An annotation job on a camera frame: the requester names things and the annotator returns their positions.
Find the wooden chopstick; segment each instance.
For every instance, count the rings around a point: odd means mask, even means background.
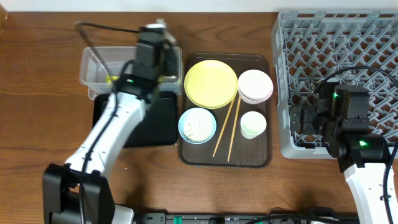
[[[237,107],[236,107],[234,128],[232,129],[232,136],[231,136],[231,144],[229,144],[228,162],[229,162],[229,157],[231,157],[232,144],[234,143],[234,136],[235,136],[235,129],[236,129],[236,121],[238,120],[238,113],[239,113],[239,106],[240,106],[240,105],[241,105],[241,96],[239,96],[238,105],[237,105]]]
[[[217,152],[217,149],[218,149],[218,144],[220,143],[221,137],[223,136],[224,129],[225,129],[225,126],[226,126],[226,122],[228,121],[228,117],[229,117],[229,114],[230,114],[230,112],[232,110],[232,106],[234,105],[234,101],[235,101],[235,97],[232,99],[231,104],[230,104],[229,109],[228,109],[228,112],[226,114],[226,117],[225,117],[225,120],[224,120],[224,124],[223,124],[223,128],[221,128],[220,136],[218,136],[217,144],[216,144],[216,147],[214,148],[213,157],[216,155],[216,152]]]

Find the green switch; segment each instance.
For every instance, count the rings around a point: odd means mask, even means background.
[[[259,217],[254,218],[255,220],[258,219]],[[262,222],[258,222],[258,224],[262,224]]]
[[[174,224],[182,224],[182,218],[181,217],[174,217]]]

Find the blue bowl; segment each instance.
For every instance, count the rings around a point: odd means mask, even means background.
[[[192,141],[186,137],[186,135],[184,134],[184,126],[186,122],[190,122],[190,120],[192,119],[201,119],[202,122],[211,125],[211,134],[207,139],[199,142],[199,141]],[[216,129],[217,129],[216,119],[214,118],[212,113],[203,108],[192,108],[187,110],[186,112],[184,112],[184,114],[181,116],[180,120],[178,121],[178,131],[181,137],[187,142],[192,144],[202,144],[209,141],[214,136],[214,133],[216,133]]]

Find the wooden tabletop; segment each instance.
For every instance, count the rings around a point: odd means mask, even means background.
[[[0,36],[0,223],[42,223],[42,174],[63,164],[91,129],[93,101],[79,83],[86,45],[75,21],[136,29],[164,18],[183,50],[261,54],[272,62],[276,13],[44,13],[12,12]],[[134,34],[92,30],[98,45],[134,45]],[[142,210],[267,213],[309,206],[355,212],[335,160],[286,159],[277,130],[275,70],[273,158],[264,169],[195,167],[177,146],[124,150],[110,178],[116,203]]]

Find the small white bowl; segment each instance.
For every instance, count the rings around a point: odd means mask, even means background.
[[[260,103],[272,95],[274,85],[265,72],[247,70],[239,76],[238,90],[246,100]]]

